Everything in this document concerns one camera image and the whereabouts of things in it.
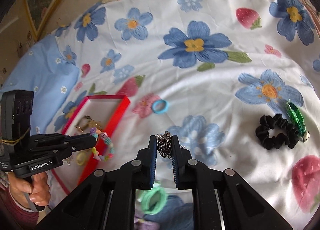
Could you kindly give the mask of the person's left forearm sleeve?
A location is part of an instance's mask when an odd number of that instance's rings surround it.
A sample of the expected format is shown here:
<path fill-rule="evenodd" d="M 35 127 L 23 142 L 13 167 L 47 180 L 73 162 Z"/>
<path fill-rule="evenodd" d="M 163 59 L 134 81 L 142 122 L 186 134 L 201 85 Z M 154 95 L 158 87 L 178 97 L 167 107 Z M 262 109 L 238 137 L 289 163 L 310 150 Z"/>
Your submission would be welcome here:
<path fill-rule="evenodd" d="M 19 229 L 34 229 L 39 213 L 22 207 L 11 195 L 8 175 L 1 171 L 1 212 Z"/>

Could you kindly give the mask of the person's left hand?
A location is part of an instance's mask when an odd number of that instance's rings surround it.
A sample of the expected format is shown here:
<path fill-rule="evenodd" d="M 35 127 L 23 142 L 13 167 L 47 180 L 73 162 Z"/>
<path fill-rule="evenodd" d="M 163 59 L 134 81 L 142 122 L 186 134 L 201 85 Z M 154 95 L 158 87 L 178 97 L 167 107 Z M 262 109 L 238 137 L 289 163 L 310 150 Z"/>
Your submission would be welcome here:
<path fill-rule="evenodd" d="M 8 173 L 8 180 L 10 193 L 21 206 L 30 208 L 25 193 L 28 194 L 30 201 L 38 206 L 49 204 L 51 194 L 49 192 L 50 187 L 47 184 L 48 175 L 46 172 L 33 175 L 32 183 L 17 178 L 13 172 Z"/>

